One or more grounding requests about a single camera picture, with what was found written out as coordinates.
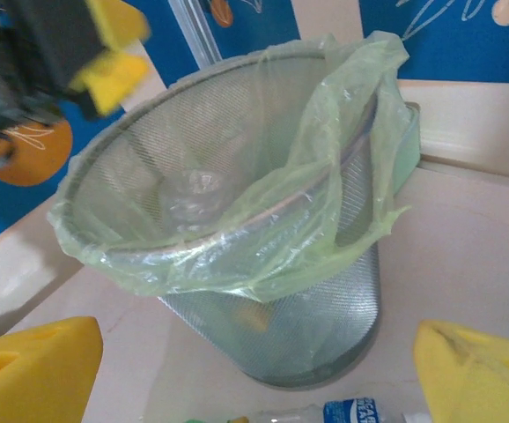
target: white table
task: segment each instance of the white table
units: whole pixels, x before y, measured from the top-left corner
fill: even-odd
[[[509,186],[418,169],[398,196],[413,207],[380,243],[382,321],[376,342],[341,380],[317,390],[251,381],[158,300],[84,268],[14,330],[95,315],[104,357],[85,422],[211,422],[358,396],[393,412],[426,411],[412,345],[423,319],[509,337]]]

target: mesh trash can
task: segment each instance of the mesh trash can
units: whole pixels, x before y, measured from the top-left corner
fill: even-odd
[[[396,40],[399,48],[401,42]],[[376,90],[381,72],[369,84],[369,93],[362,88],[364,83],[354,91],[335,90],[341,101],[356,101],[359,95],[365,101],[358,115],[339,115],[353,124],[347,131],[349,139],[334,142],[340,145],[338,150],[322,152],[319,142],[309,144],[312,155],[324,158],[319,163],[334,166],[307,166],[306,149],[301,149],[298,179],[292,180],[303,183],[287,185],[291,179],[286,174],[282,179],[287,180],[288,195],[260,210],[258,203],[251,203],[256,213],[250,207],[230,212],[236,211],[237,198],[296,159],[290,143],[299,123],[307,120],[306,105],[311,105],[316,87],[325,86],[321,81],[334,61],[323,48],[285,48],[271,56],[227,61],[179,83],[92,141],[72,164],[50,213],[67,254],[111,275],[127,289],[159,296],[244,373],[280,387],[323,382],[350,365],[369,345],[380,309],[378,251],[375,241],[361,240],[371,227],[381,226],[376,221],[373,225],[377,168],[373,172],[370,142],[389,91]],[[268,68],[261,65],[268,62]],[[360,63],[372,66],[370,73],[377,69],[373,60]],[[394,98],[382,113],[405,121],[408,109],[401,97]],[[314,111],[309,121],[317,122],[319,129],[322,110]],[[263,125],[253,127],[252,121]],[[391,122],[390,131],[399,143],[409,121]],[[163,187],[170,175],[198,168],[212,182],[214,174],[232,181],[234,200],[221,211],[221,220],[232,223],[174,235],[174,223],[163,212]],[[391,177],[391,168],[387,172]],[[268,201],[265,189],[256,191],[261,202]],[[208,195],[206,201],[213,197]],[[328,203],[321,201],[330,197],[338,199],[340,207],[331,214],[331,222],[332,218],[322,217]],[[333,232],[322,229],[324,219]],[[308,226],[317,229],[306,240]],[[273,241],[268,241],[268,234]],[[289,239],[297,242],[296,248],[290,247]],[[318,260],[313,253],[301,253],[312,251],[322,239],[330,239],[340,251],[366,247],[350,262],[336,256],[338,271],[321,269],[327,277],[308,277]],[[264,267],[264,273],[253,263]],[[307,272],[293,273],[294,268]],[[246,289],[251,277],[264,289]],[[284,280],[304,287],[284,291],[280,282]],[[272,295],[275,291],[286,294]],[[270,300],[254,301],[255,294]]]

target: yellow foam block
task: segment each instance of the yellow foam block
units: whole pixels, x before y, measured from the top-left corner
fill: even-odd
[[[92,317],[0,337],[0,423],[80,423],[101,356]]]
[[[414,354],[433,423],[509,422],[509,340],[428,321]]]
[[[100,38],[112,50],[120,50],[150,35],[147,19],[121,0],[86,0]]]
[[[121,51],[102,54],[77,75],[73,88],[87,89],[96,110],[106,116],[114,112],[149,73],[149,64]]]

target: green plastic bag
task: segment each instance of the green plastic bag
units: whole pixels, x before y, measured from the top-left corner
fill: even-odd
[[[70,163],[48,215],[63,250],[150,296],[266,302],[336,275],[402,212],[392,173],[411,120],[396,83],[407,58],[397,36],[373,33],[346,46],[293,41],[185,78]],[[341,165],[370,107],[373,215],[339,245]],[[231,199],[207,226],[175,232],[167,181],[197,169],[223,175]]]

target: crumpled plastic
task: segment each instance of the crumpled plastic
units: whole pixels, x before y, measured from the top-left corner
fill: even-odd
[[[321,60],[284,66],[285,57]],[[147,296],[212,291],[266,302],[333,277],[402,212],[393,168],[411,115],[396,74],[407,58],[399,37],[376,32],[349,45],[292,41],[184,78],[72,160],[48,215],[63,251]],[[206,81],[218,89],[197,91]],[[232,93],[243,99],[239,117]],[[371,102],[373,216],[359,239],[338,245],[342,156]],[[200,118],[210,121],[198,144]],[[162,182],[222,157],[232,162],[232,204],[201,233],[167,231],[155,206]]]

